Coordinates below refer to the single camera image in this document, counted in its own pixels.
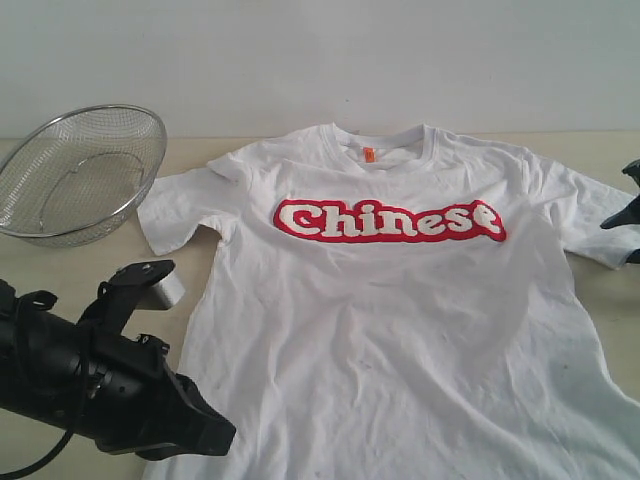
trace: orange tag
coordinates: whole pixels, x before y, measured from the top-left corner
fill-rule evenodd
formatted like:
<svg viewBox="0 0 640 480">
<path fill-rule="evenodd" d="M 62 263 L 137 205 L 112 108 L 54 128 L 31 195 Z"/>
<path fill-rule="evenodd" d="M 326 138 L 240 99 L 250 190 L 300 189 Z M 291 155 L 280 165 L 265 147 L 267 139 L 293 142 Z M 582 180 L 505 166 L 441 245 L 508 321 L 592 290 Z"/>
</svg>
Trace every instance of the orange tag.
<svg viewBox="0 0 640 480">
<path fill-rule="evenodd" d="M 373 163 L 376 161 L 376 154 L 371 147 L 364 147 L 362 149 L 364 151 L 364 161 L 367 163 Z"/>
</svg>

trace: printed logo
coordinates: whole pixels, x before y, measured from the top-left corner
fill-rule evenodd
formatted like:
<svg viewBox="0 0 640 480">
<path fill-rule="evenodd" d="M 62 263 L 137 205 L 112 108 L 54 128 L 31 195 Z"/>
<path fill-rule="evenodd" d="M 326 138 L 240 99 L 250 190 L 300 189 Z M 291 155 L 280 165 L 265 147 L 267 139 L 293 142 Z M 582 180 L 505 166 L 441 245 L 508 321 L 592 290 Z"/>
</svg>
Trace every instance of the printed logo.
<svg viewBox="0 0 640 480">
<path fill-rule="evenodd" d="M 283 200 L 273 223 L 289 235 L 318 242 L 419 243 L 481 235 L 504 242 L 507 238 L 502 219 L 482 200 L 419 213 L 377 200 L 362 200 L 351 210 L 335 200 Z"/>
</svg>

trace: metal strainer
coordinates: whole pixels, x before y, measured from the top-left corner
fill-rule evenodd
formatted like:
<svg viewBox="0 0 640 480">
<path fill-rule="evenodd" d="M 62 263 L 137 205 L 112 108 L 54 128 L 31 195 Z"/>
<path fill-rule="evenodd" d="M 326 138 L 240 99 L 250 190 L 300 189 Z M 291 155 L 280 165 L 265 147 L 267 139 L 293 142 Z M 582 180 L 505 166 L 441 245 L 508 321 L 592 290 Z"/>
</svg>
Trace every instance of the metal strainer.
<svg viewBox="0 0 640 480">
<path fill-rule="evenodd" d="M 160 117 L 133 105 L 51 120 L 0 162 L 0 232 L 49 247 L 104 237 L 142 202 L 166 146 Z"/>
</svg>

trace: basket rim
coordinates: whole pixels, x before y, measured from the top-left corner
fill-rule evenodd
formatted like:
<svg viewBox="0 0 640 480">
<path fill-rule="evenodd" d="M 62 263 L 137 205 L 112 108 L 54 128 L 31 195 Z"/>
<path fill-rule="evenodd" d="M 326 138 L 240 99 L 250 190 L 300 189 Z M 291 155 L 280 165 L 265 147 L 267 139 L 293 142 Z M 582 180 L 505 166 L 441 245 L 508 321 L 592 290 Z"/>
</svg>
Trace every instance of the basket rim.
<svg viewBox="0 0 640 480">
<path fill-rule="evenodd" d="M 33 132 L 31 132 L 29 135 L 27 135 L 24 139 L 22 139 L 21 141 L 18 142 L 18 144 L 13 147 L 9 153 L 4 157 L 4 159 L 2 161 L 0 161 L 0 175 L 2 175 L 3 170 L 6 168 L 6 166 L 9 164 L 9 162 L 18 154 L 18 152 L 20 150 L 22 150 L 27 143 L 29 143 L 31 140 L 33 140 L 36 136 L 38 136 L 40 133 L 42 133 L 44 130 L 46 130 L 47 128 L 49 128 L 52 125 L 55 125 L 58 122 L 61 122 L 62 120 L 66 120 L 68 118 L 74 117 L 76 115 L 82 114 L 82 113 L 87 113 L 87 112 L 92 112 L 94 110 L 105 110 L 105 109 L 111 109 L 111 108 L 119 108 L 119 109 L 125 109 L 125 110 L 136 110 L 138 112 L 142 112 L 145 113 L 147 115 L 149 115 L 150 117 L 152 117 L 156 122 L 158 122 L 158 125 L 160 126 L 160 131 L 161 131 L 161 140 L 162 140 L 162 155 L 160 156 L 160 161 L 158 162 L 158 164 L 155 166 L 155 168 L 149 172 L 149 177 L 147 182 L 153 182 L 156 178 L 156 175 L 158 173 L 158 169 L 160 168 L 160 165 L 162 164 L 162 161 L 164 160 L 164 156 L 167 153 L 167 129 L 164 125 L 164 122 L 162 121 L 162 119 L 160 118 L 160 116 L 158 114 L 156 114 L 155 112 L 144 108 L 144 107 L 140 107 L 137 105 L 130 105 L 130 104 L 125 104 L 125 103 L 111 103 L 111 104 L 104 104 L 104 105 L 94 105 L 91 107 L 84 107 L 84 108 L 78 108 L 77 110 L 72 110 L 70 112 L 64 113 L 62 115 L 59 115 L 55 118 L 52 118 L 51 120 L 49 120 L 48 122 L 42 124 L 40 127 L 36 128 Z M 121 206 L 119 206 L 116 210 L 114 210 L 113 212 L 109 213 L 108 215 L 103 216 L 102 218 L 87 223 L 87 224 L 83 224 L 80 225 L 78 227 L 73 227 L 70 228 L 68 230 L 63 230 L 63 231 L 59 231 L 59 232 L 50 232 L 50 233 L 27 233 L 27 232 L 19 232 L 16 230 L 11 230 L 5 227 L 0 226 L 0 233 L 4 233 L 5 235 L 9 235 L 12 237 L 18 237 L 18 238 L 52 238 L 52 237 L 59 237 L 62 235 L 67 235 L 70 233 L 76 233 L 79 232 L 80 230 L 84 230 L 86 228 L 91 228 L 94 227 L 96 225 L 98 225 L 99 223 L 104 222 L 105 220 L 108 220 L 109 218 L 118 215 L 119 213 L 121 213 L 122 211 L 124 211 L 125 209 L 127 209 L 131 204 L 135 204 L 135 202 L 137 200 L 139 200 L 140 196 L 146 192 L 145 190 L 148 191 L 147 188 L 147 182 L 145 182 L 141 188 L 134 194 L 131 196 L 131 198 L 129 198 L 129 200 L 127 200 L 125 203 L 123 203 Z"/>
</svg>

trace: neckline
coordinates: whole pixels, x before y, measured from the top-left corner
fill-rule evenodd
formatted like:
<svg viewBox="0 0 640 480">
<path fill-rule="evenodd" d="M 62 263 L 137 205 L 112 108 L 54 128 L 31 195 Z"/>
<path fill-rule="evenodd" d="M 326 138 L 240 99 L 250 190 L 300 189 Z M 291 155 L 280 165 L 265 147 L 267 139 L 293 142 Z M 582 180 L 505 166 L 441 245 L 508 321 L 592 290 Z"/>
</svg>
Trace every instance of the neckline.
<svg viewBox="0 0 640 480">
<path fill-rule="evenodd" d="M 321 126 L 324 144 L 334 159 L 336 166 L 351 173 L 369 175 L 390 175 L 406 173 L 423 167 L 432 161 L 438 148 L 438 129 L 428 125 L 417 125 L 394 135 L 366 136 L 349 133 L 335 123 Z M 349 157 L 342 151 L 343 145 L 372 147 L 372 148 L 400 148 L 423 140 L 422 154 L 386 169 L 368 169 L 360 162 Z"/>
</svg>

